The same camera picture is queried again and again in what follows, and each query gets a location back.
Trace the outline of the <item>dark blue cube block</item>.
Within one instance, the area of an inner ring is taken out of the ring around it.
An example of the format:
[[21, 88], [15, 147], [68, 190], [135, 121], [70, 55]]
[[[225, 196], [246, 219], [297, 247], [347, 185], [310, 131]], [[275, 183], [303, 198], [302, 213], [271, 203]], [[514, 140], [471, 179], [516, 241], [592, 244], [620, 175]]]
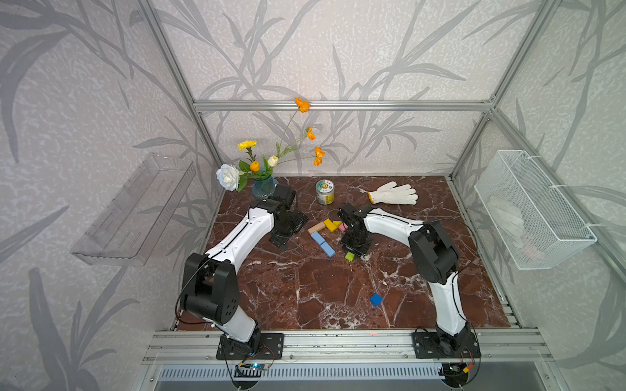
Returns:
[[371, 298], [369, 298], [369, 301], [372, 304], [372, 306], [378, 307], [383, 302], [383, 298], [379, 294], [374, 293], [373, 296], [371, 296]]

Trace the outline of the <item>blue glass vase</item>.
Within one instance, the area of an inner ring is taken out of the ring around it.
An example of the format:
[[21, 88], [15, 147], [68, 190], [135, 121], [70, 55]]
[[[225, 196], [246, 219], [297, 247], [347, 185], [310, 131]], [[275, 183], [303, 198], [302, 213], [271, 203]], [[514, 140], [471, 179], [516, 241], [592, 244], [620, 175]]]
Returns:
[[271, 175], [267, 179], [254, 179], [252, 195], [256, 200], [264, 200], [274, 195], [278, 181]]

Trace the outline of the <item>natural wood block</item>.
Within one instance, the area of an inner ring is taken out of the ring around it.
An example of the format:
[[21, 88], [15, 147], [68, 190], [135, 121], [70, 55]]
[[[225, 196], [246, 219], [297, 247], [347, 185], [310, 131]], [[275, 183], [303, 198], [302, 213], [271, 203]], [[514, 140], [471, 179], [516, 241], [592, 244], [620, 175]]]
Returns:
[[308, 229], [308, 232], [310, 235], [312, 235], [315, 232], [321, 231], [324, 228], [326, 228], [326, 225], [324, 222], [322, 223], [317, 223], [316, 225], [312, 226], [311, 228]]

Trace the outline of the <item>white items in basket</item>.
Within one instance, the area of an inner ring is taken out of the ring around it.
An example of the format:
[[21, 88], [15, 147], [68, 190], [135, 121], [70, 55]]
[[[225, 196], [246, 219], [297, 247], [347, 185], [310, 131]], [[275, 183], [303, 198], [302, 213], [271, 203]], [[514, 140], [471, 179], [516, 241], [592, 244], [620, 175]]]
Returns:
[[533, 262], [544, 259], [545, 254], [531, 242], [531, 236], [526, 232], [520, 208], [508, 200], [493, 195], [490, 196], [487, 205], [492, 210], [494, 222], [511, 238], [513, 246], [525, 259]]

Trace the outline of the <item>aluminium front rail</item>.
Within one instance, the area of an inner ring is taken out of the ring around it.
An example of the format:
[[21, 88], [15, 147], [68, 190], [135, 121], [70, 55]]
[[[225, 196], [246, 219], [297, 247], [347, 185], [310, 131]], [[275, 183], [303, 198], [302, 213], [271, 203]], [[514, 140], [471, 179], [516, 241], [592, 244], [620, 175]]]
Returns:
[[[554, 359], [536, 328], [479, 328], [482, 357], [463, 354], [466, 363], [541, 362]], [[417, 358], [412, 331], [387, 330], [294, 330], [283, 331], [284, 340], [271, 348], [263, 347], [257, 360], [275, 364], [303, 363], [413, 363], [434, 362], [435, 357]], [[156, 332], [142, 363], [204, 364], [219, 363], [219, 332]]]

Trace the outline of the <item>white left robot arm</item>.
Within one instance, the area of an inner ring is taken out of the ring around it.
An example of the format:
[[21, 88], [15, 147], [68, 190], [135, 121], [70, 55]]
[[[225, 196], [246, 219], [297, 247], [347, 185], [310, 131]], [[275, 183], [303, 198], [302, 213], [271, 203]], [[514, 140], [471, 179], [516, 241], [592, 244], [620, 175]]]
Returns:
[[204, 254], [192, 253], [184, 263], [181, 292], [174, 314], [181, 311], [215, 325], [231, 346], [243, 355], [259, 350], [262, 333], [258, 323], [240, 306], [237, 273], [264, 236], [284, 252], [292, 236], [308, 217], [292, 208], [296, 192], [278, 184], [266, 199], [257, 200], [237, 226]]

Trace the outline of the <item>yellow rectangular block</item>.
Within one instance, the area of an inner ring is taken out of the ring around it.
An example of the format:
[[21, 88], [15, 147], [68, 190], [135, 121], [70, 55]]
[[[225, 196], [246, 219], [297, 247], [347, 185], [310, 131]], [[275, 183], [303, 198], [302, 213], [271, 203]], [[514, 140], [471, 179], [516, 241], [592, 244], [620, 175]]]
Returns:
[[330, 220], [330, 219], [326, 219], [326, 220], [324, 220], [324, 223], [325, 223], [325, 225], [326, 225], [326, 228], [327, 228], [329, 231], [331, 231], [331, 232], [337, 231], [338, 227], [334, 225], [334, 223], [333, 223], [333, 221], [332, 221], [332, 220]]

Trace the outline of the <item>sunflower seed tin can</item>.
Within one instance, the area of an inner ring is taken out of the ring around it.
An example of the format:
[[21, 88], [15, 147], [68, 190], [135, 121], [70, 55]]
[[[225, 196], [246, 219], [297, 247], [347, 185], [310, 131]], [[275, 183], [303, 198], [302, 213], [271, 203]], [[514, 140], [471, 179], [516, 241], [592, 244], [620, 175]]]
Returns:
[[320, 205], [334, 203], [335, 186], [329, 179], [321, 179], [316, 183], [316, 200]]

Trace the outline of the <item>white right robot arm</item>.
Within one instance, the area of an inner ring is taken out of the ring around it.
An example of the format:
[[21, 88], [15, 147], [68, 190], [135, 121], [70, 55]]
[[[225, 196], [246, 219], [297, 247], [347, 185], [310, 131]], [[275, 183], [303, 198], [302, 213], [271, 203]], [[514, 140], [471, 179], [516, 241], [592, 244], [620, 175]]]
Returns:
[[455, 357], [478, 345], [461, 305], [460, 253], [440, 221], [424, 223], [350, 204], [342, 206], [338, 216], [347, 225], [342, 238], [347, 252], [365, 255], [372, 234], [386, 236], [410, 249], [417, 273], [430, 286], [436, 310], [435, 331], [414, 334], [418, 358], [427, 357], [429, 351], [440, 357]]

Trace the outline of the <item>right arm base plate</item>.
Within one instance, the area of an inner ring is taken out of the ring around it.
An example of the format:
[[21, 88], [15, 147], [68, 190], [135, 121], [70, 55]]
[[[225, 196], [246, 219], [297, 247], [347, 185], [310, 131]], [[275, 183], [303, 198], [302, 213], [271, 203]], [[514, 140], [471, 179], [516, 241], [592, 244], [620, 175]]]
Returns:
[[435, 332], [420, 329], [411, 334], [411, 339], [416, 358], [469, 360], [482, 358], [478, 338], [467, 326], [454, 336], [438, 328]]

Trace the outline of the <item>light blue block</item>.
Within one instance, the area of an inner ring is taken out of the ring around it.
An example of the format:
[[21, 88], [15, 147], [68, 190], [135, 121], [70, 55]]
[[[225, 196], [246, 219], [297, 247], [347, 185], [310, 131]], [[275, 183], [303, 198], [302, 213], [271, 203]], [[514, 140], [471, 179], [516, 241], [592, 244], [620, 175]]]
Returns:
[[329, 257], [333, 257], [336, 254], [335, 250], [328, 243], [323, 243], [320, 247]]
[[314, 239], [314, 241], [316, 241], [316, 243], [319, 245], [325, 243], [325, 239], [318, 232], [311, 233], [311, 238]]

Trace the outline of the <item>artificial flower bouquet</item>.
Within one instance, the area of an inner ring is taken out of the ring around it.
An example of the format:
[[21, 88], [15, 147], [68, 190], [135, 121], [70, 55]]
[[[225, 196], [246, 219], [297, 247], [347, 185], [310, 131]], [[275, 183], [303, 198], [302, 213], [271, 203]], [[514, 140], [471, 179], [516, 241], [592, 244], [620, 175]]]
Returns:
[[245, 157], [237, 163], [223, 164], [216, 170], [218, 184], [228, 192], [241, 192], [250, 182], [262, 182], [273, 177], [275, 168], [287, 161], [287, 157], [305, 147], [306, 142], [317, 140], [314, 126], [302, 127], [296, 135], [289, 138], [289, 132], [296, 125], [295, 117], [311, 110], [311, 102], [303, 98], [294, 100], [296, 110], [283, 127], [285, 136], [276, 141], [272, 150], [268, 144], [258, 148], [259, 142], [248, 139], [238, 143], [237, 149]]

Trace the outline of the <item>white cotton glove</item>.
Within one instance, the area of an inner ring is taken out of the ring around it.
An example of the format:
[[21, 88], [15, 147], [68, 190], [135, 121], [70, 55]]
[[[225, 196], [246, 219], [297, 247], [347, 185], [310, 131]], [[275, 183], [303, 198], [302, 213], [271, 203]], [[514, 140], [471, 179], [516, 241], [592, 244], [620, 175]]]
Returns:
[[417, 191], [409, 184], [398, 185], [388, 182], [376, 191], [368, 192], [368, 198], [373, 205], [415, 205], [418, 200]]

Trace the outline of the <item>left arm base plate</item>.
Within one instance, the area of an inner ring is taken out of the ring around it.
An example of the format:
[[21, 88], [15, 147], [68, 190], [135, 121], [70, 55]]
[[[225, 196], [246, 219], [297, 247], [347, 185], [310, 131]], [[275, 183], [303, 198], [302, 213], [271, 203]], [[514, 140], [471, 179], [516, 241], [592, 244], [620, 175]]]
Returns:
[[239, 342], [221, 335], [217, 360], [243, 360], [245, 358], [281, 359], [285, 347], [285, 334], [254, 332], [248, 342]]

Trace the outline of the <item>clear acrylic wall shelf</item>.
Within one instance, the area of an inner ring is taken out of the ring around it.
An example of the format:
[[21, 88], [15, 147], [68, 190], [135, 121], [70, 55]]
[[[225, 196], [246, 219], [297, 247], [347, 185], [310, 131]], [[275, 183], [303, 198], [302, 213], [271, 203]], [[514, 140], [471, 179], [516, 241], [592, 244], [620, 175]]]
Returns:
[[143, 266], [196, 173], [190, 160], [149, 154], [70, 253], [90, 266]]

